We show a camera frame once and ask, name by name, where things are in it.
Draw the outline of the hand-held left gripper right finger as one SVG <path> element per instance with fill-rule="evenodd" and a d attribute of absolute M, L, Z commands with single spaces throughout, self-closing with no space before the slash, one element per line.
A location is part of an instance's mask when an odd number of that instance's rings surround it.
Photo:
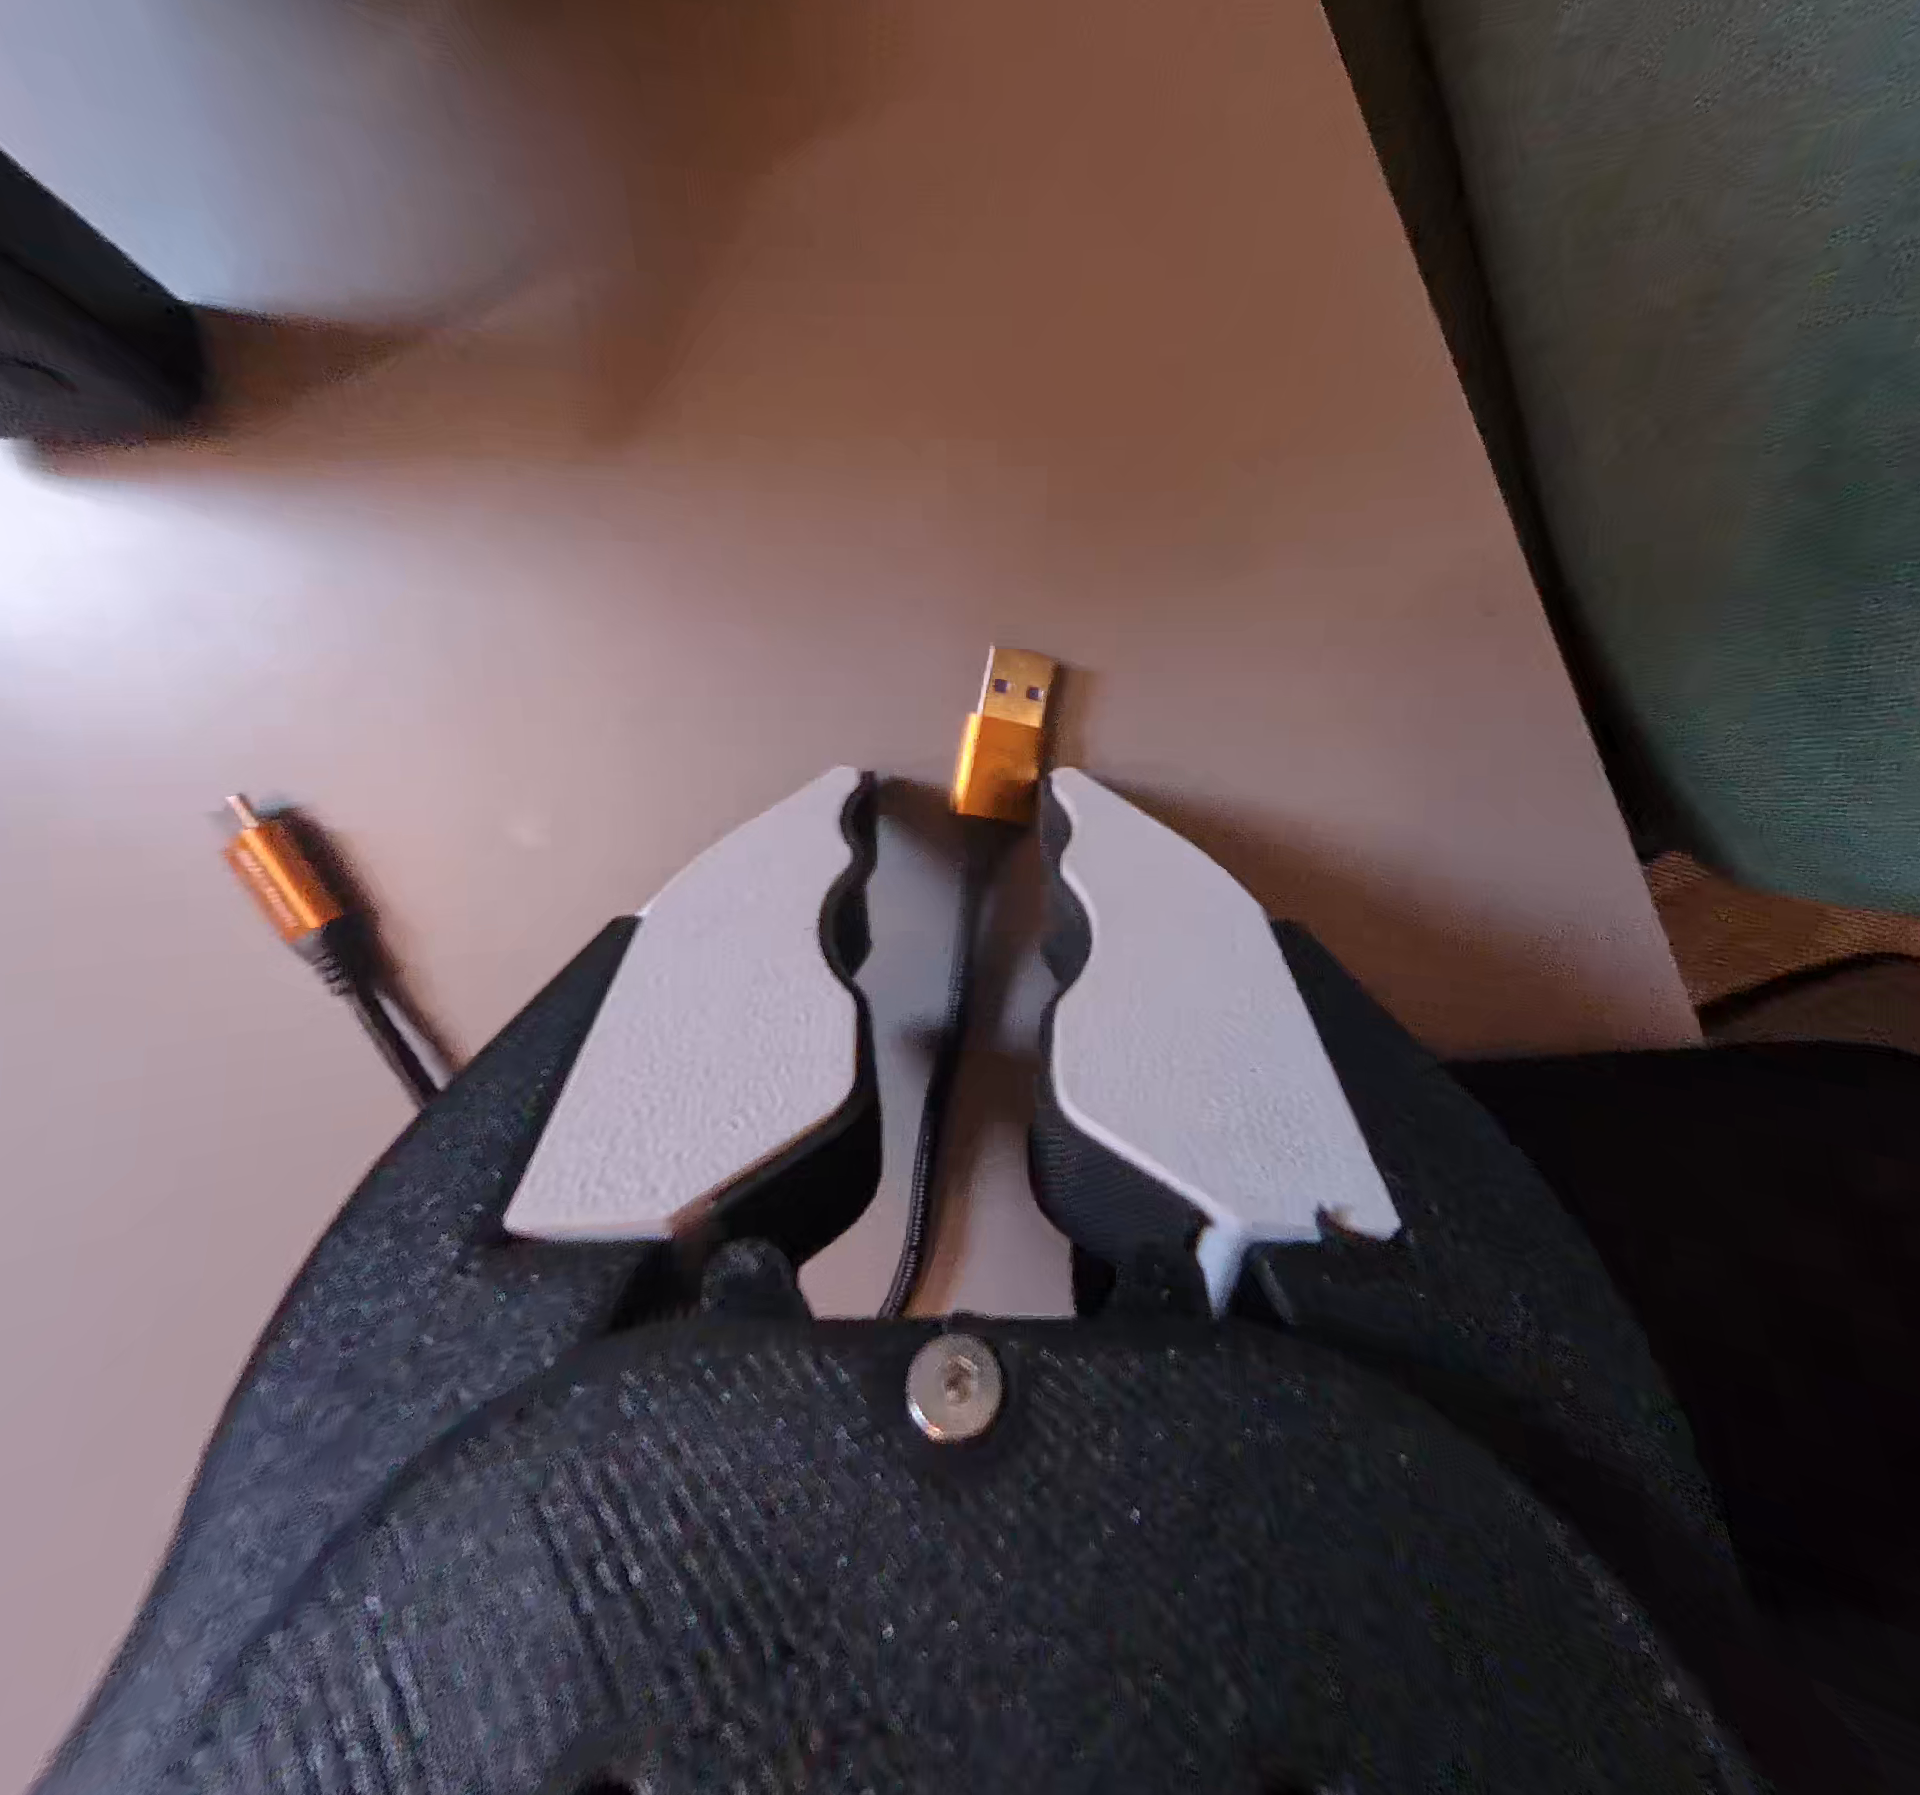
<path fill-rule="evenodd" d="M 1386 1242 L 1402 1216 L 1264 907 L 1172 828 L 1078 770 L 1045 781 L 1065 896 L 1042 1099 L 1119 1175 L 1125 1209 L 1073 1242 L 1181 1247 L 1224 1314 L 1255 1248 Z"/>

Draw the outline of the black forearm pad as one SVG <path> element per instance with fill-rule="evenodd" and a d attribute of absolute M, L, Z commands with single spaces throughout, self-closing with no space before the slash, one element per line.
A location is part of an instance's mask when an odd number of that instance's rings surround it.
<path fill-rule="evenodd" d="M 1738 1043 L 1451 1074 L 1635 1311 L 1764 1599 L 1822 1663 L 1916 1698 L 1916 1053 Z"/>

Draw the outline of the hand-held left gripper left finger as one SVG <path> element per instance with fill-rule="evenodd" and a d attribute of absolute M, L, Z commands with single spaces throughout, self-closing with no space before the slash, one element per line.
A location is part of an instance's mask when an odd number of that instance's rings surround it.
<path fill-rule="evenodd" d="M 704 848 L 635 927 L 505 1209 L 545 1245 L 671 1240 L 860 1093 L 873 775 L 828 770 Z"/>

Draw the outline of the black multi-port usb hub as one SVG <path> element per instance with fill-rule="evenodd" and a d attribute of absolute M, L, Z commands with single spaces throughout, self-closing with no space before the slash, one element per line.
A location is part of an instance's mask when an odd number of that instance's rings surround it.
<path fill-rule="evenodd" d="M 186 303 L 1 158 L 1 439 L 157 439 L 188 427 L 205 390 Z"/>

